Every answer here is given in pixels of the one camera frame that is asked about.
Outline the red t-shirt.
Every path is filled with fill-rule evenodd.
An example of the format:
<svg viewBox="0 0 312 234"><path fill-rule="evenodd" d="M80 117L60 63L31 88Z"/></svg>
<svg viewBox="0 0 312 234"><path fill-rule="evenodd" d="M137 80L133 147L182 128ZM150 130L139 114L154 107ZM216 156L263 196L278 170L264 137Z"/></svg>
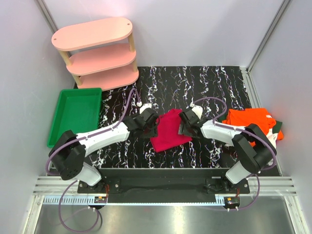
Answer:
<svg viewBox="0 0 312 234"><path fill-rule="evenodd" d="M160 123L157 127L157 137L151 138L151 143L155 152L159 153L173 147L192 141L190 136L180 135L178 133L181 118L179 114L181 109L171 109L169 112L161 115Z"/></svg>

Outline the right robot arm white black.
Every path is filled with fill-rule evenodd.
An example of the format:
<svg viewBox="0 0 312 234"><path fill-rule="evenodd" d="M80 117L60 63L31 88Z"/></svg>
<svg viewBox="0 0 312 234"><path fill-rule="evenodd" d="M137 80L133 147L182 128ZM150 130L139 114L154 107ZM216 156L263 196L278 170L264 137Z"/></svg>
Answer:
<svg viewBox="0 0 312 234"><path fill-rule="evenodd" d="M239 183L248 176L276 165L276 147L256 124L237 127L216 120L200 119L201 112L195 107L181 112L179 117L180 135L213 139L234 147L238 162L225 173L221 181L221 187L226 193L237 190Z"/></svg>

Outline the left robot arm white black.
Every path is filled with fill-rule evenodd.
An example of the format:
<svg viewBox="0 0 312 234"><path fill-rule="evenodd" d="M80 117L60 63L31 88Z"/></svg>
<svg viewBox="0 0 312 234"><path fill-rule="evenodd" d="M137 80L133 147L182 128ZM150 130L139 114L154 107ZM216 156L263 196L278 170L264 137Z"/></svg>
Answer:
<svg viewBox="0 0 312 234"><path fill-rule="evenodd" d="M82 181L94 193L100 193L105 188L103 176L98 169L86 163L85 158L101 148L129 138L156 137L159 122L157 112L147 107L138 114L91 132L74 134L68 130L50 151L49 159L62 180Z"/></svg>

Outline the orange t-shirt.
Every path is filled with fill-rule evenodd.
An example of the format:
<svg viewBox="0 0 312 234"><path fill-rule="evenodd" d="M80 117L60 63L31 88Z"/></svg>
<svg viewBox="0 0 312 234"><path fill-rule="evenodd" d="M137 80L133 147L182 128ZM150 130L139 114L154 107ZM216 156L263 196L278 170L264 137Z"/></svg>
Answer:
<svg viewBox="0 0 312 234"><path fill-rule="evenodd" d="M266 135L269 131L266 115L271 115L265 108L247 108L245 110L230 109L222 123L234 126L248 126L256 124ZM283 140L282 131L278 133L277 140Z"/></svg>

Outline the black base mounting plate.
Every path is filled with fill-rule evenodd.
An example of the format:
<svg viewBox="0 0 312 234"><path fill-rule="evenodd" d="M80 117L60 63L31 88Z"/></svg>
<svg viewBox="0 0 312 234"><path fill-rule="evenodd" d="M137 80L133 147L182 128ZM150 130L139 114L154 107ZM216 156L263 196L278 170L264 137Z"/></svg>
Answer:
<svg viewBox="0 0 312 234"><path fill-rule="evenodd" d="M248 195L246 179L230 184L227 169L100 169L96 186L78 184L79 194L108 192L109 204L216 202L216 195Z"/></svg>

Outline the green plastic tray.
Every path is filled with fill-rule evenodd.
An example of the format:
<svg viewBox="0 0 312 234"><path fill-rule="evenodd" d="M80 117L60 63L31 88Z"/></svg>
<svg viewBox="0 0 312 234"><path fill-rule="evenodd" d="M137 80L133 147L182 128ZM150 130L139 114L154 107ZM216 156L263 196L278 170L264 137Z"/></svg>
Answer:
<svg viewBox="0 0 312 234"><path fill-rule="evenodd" d="M100 88L62 90L58 97L47 147L53 148L67 130L77 134L97 129L101 100Z"/></svg>

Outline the pink three-tier shelf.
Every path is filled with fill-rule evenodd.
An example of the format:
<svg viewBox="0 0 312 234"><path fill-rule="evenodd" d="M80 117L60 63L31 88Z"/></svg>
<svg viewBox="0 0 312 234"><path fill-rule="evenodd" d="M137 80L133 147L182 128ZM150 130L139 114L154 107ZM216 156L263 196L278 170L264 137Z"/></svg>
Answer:
<svg viewBox="0 0 312 234"><path fill-rule="evenodd" d="M111 90L133 84L139 77L129 19L112 17L66 26L51 41L80 89Z"/></svg>

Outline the dark green t-shirt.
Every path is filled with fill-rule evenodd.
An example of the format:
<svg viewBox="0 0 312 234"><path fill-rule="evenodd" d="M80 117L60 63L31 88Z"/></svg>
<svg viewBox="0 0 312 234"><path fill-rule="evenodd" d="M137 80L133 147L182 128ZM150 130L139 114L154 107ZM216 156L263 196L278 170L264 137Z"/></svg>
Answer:
<svg viewBox="0 0 312 234"><path fill-rule="evenodd" d="M281 127L282 127L282 122L276 121L276 124L272 127L272 133L278 134L281 130Z"/></svg>

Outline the aluminium frame rail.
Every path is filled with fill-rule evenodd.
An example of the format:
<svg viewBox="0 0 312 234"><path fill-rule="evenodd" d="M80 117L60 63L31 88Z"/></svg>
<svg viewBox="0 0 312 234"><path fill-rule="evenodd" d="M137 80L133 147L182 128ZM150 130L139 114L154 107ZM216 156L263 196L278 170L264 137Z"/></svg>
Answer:
<svg viewBox="0 0 312 234"><path fill-rule="evenodd" d="M246 85L247 93L249 96L249 100L251 106L253 108L260 108L261 103L248 69L245 67L240 67L244 83ZM277 169L279 172L279 176L260 176L260 189L259 196L295 196L296 191L293 185L293 181L289 176L283 176L281 171L281 166L278 161Z"/></svg>

